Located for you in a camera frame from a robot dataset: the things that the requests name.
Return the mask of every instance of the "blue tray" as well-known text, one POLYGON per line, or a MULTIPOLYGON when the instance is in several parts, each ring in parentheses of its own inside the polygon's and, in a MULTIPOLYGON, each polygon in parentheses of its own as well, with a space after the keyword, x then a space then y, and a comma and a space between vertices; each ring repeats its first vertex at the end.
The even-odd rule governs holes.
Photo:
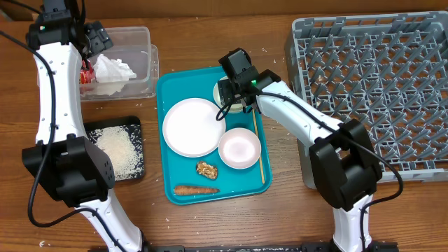
MULTIPOLYGON (((172 151, 163 138, 162 125, 168 110, 176 103, 188 98, 203 98, 214 103, 214 85, 224 76, 225 73, 221 67, 214 67, 166 74, 157 83, 157 115, 165 194, 168 200, 175 204, 186 205, 263 193, 271 185, 271 165, 259 114, 256 114, 255 118, 261 142, 264 184, 261 178, 260 162, 248 169, 236 170, 224 164, 219 157, 218 149, 204 157, 183 157, 172 151), (200 160, 217 166, 218 178, 215 181, 196 172, 196 164, 200 160), (214 195, 178 196, 174 194, 174 187, 179 185, 218 188, 220 192, 214 195)), ((229 113, 225 117, 225 124, 226 130, 244 127, 255 131, 252 113, 229 113)))

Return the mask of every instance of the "clear plastic container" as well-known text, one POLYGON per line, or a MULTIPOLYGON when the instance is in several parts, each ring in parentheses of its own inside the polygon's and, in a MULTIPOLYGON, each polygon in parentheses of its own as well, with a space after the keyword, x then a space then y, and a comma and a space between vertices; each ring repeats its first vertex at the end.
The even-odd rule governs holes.
MULTIPOLYGON (((146 27, 107 28, 113 47, 102 52, 110 60, 121 59, 137 75, 127 81, 90 83, 80 85, 82 101, 138 99, 155 96, 155 84, 159 79, 159 57, 155 45, 151 45, 146 27)), ((91 57, 92 66, 99 55, 91 57)))

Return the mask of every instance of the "gray metal rack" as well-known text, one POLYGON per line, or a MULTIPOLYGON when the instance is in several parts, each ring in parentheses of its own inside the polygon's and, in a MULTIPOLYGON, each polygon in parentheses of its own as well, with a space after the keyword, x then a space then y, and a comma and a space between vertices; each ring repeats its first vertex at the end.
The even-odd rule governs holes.
MULTIPOLYGON (((318 110, 361 121, 403 179, 448 181, 447 31, 444 11, 297 19, 290 84, 318 110)), ((395 179, 382 168, 381 181, 395 179)))

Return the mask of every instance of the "brown food item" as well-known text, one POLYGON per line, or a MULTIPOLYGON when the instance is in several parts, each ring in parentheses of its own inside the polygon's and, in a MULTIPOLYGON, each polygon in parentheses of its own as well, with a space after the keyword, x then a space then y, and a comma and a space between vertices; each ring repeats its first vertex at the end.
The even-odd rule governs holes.
POLYGON ((175 195, 201 195, 211 193, 219 193, 219 189, 189 185, 178 185, 174 188, 175 195))
POLYGON ((196 172, 199 175, 203 175, 209 179, 215 180, 218 178, 218 168, 213 165, 207 164, 204 161, 199 161, 196 164, 196 172))

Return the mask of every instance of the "chopstick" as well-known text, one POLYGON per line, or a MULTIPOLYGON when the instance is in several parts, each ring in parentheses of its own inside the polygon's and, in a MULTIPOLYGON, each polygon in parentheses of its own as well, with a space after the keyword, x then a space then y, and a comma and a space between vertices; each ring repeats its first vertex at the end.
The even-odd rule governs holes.
MULTIPOLYGON (((258 137, 258 129, 257 129, 257 121, 255 119, 255 110, 252 110, 252 115, 253 115, 253 126, 255 127, 255 134, 258 137)), ((261 170, 261 183, 265 183, 265 173, 263 171, 263 162, 261 161, 261 155, 259 158, 260 161, 260 170, 261 170)))

